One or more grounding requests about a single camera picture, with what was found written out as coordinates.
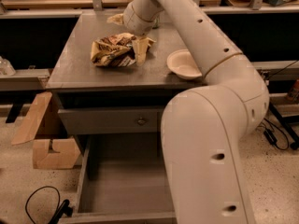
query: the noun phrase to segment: white bottle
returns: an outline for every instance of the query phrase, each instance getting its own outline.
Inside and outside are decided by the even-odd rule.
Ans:
[[[0,77],[12,76],[16,73],[11,63],[0,56]]]

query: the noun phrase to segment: speckled floor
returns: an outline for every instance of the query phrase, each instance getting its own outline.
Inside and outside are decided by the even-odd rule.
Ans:
[[[5,120],[2,108],[0,220],[7,224],[32,223],[26,215],[25,204],[28,197],[43,186],[54,186],[60,191],[61,201],[69,199],[74,205],[80,167],[60,171],[33,169],[32,142],[19,146],[10,144],[22,116],[11,124],[5,124]],[[282,134],[278,131],[275,134],[278,143],[284,146]],[[270,146],[263,136],[263,128],[244,137],[239,148],[257,224],[299,223],[299,150],[280,151]],[[48,223],[56,204],[57,193],[53,189],[41,190],[30,201],[28,210],[36,223]]]

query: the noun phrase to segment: drawer handle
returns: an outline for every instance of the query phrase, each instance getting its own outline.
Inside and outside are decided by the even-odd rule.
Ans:
[[[137,121],[137,124],[139,124],[140,126],[143,126],[147,123],[148,121],[146,119],[144,119],[143,117],[140,117],[139,120]]]

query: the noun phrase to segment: bowl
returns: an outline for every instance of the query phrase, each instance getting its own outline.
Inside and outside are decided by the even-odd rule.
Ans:
[[[178,77],[191,80],[202,75],[187,49],[180,49],[167,57],[168,68]]]

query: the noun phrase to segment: brown cardboard box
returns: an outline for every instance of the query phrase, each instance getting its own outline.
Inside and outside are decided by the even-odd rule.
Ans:
[[[32,102],[11,145],[34,140],[33,166],[38,169],[69,169],[75,165],[80,151],[74,138],[57,138],[64,126],[50,92],[39,93]]]

